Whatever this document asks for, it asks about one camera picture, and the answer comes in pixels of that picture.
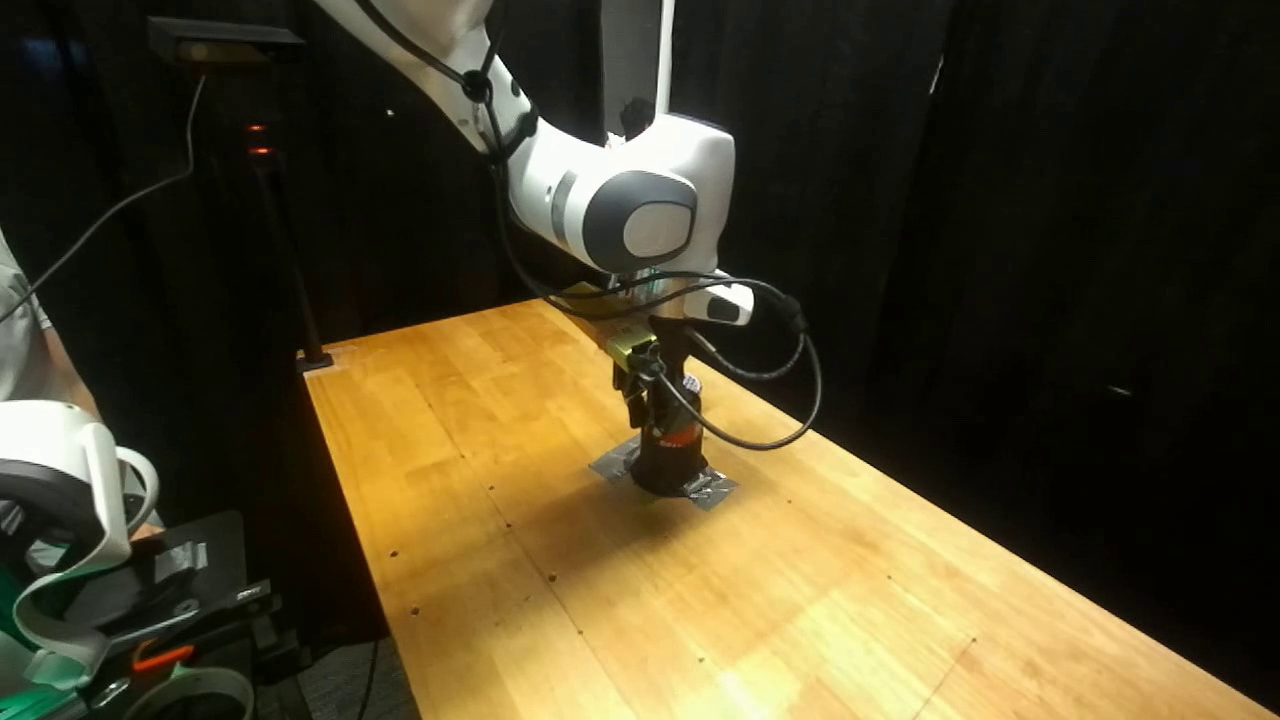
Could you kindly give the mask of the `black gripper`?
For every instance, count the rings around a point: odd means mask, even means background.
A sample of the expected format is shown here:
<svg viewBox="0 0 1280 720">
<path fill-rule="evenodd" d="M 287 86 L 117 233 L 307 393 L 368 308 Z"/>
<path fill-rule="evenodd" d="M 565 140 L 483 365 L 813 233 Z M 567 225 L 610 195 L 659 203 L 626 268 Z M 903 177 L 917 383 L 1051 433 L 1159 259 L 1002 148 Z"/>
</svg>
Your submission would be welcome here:
<svg viewBox="0 0 1280 720">
<path fill-rule="evenodd" d="M 686 349 L 665 323 L 619 323 L 610 334 L 611 386 L 643 441 L 695 441 L 699 393 L 686 383 Z"/>
</svg>

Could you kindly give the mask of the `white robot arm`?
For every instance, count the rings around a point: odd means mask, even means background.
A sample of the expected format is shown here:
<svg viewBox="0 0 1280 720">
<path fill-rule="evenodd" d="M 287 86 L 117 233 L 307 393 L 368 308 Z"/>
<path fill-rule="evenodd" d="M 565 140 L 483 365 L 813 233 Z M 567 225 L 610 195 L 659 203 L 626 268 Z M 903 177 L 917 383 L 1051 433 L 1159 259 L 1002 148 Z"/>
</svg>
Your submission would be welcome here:
<svg viewBox="0 0 1280 720">
<path fill-rule="evenodd" d="M 536 112 L 483 19 L 493 0 L 315 0 L 414 81 L 505 170 L 513 217 L 594 270 L 619 308 L 748 323 L 755 293 L 720 270 L 735 140 L 670 102 L 633 137 L 594 143 Z"/>
</svg>

